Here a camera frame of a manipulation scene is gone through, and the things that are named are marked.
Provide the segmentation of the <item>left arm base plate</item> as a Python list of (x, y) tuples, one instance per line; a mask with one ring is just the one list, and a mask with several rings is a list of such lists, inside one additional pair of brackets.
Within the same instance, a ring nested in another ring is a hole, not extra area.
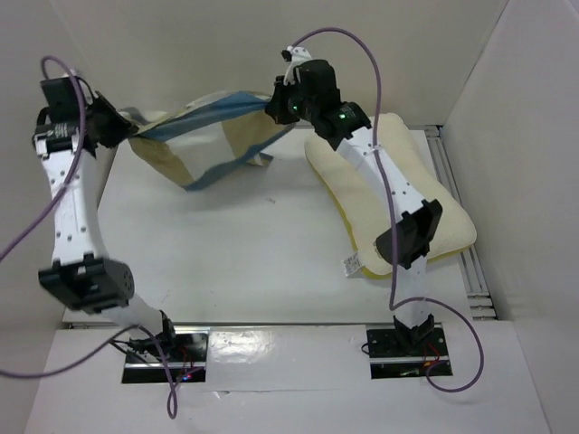
[[(207, 374), (209, 330), (184, 328), (176, 331), (171, 348), (164, 349), (168, 371), (175, 383), (203, 383)], [(136, 343), (115, 339), (110, 344), (124, 354), (123, 384), (167, 383), (165, 366), (157, 349), (151, 344), (137, 349)]]

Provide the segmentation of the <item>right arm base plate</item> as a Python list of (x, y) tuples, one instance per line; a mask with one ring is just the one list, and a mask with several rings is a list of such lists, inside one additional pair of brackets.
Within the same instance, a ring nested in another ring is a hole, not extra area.
[(451, 360), (444, 331), (440, 325), (412, 349), (403, 349), (395, 330), (389, 326), (370, 326), (361, 351), (369, 358), (372, 380), (452, 376)]

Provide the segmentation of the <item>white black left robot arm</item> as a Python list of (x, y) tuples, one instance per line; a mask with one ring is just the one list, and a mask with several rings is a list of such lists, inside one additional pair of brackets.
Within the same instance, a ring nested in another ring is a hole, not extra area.
[(41, 83), (47, 106), (33, 145), (57, 203), (52, 259), (39, 283), (70, 311), (129, 327), (135, 351), (166, 361), (178, 350), (173, 324), (137, 295), (129, 266), (109, 256), (98, 218), (96, 149), (118, 146), (137, 127), (82, 83), (67, 77)]

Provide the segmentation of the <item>cream yellow-edged pillow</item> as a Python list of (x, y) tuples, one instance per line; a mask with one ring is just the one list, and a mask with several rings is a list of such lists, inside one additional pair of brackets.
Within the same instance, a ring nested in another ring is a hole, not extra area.
[[(378, 139), (408, 181), (428, 201), (438, 200), (441, 219), (430, 243), (427, 260), (441, 259), (471, 246), (477, 238), (475, 226), (451, 193), (432, 175), (419, 147), (403, 120), (394, 113), (379, 117)], [(366, 184), (362, 175), (330, 145), (315, 134), (304, 145), (305, 157), (332, 198), (346, 227), (350, 243), (358, 252), (362, 274), (370, 279), (389, 278), (392, 267), (379, 257), (374, 242), (390, 228), (386, 206)]]

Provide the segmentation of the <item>blue beige striped pillowcase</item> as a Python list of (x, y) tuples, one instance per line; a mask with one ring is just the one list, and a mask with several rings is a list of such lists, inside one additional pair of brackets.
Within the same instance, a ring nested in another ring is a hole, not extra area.
[(271, 97), (245, 90), (218, 91), (173, 112), (146, 119), (137, 108), (119, 114), (138, 128), (133, 153), (169, 181), (200, 191), (244, 165), (266, 167), (265, 149), (295, 125), (278, 125), (265, 113)]

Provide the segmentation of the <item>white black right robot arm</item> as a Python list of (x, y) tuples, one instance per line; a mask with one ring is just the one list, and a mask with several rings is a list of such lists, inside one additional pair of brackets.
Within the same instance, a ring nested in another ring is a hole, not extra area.
[(416, 354), (434, 328), (423, 278), (442, 215), (440, 202), (427, 200), (406, 179), (379, 143), (376, 119), (355, 102), (341, 99), (327, 61), (290, 61), (275, 80), (265, 112), (281, 125), (307, 121), (384, 203), (391, 226), (375, 238), (375, 248), (392, 267), (392, 296), (402, 297), (389, 300), (394, 342), (402, 353)]

